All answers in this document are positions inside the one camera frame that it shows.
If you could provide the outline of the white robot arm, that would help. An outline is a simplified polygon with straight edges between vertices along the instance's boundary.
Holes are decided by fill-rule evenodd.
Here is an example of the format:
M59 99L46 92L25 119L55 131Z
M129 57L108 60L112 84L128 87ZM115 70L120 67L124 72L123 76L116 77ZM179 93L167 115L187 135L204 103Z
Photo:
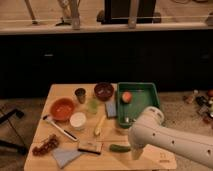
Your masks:
M168 150L213 169L213 137L167 128L164 114L146 107L128 131L128 141L139 158L147 144Z

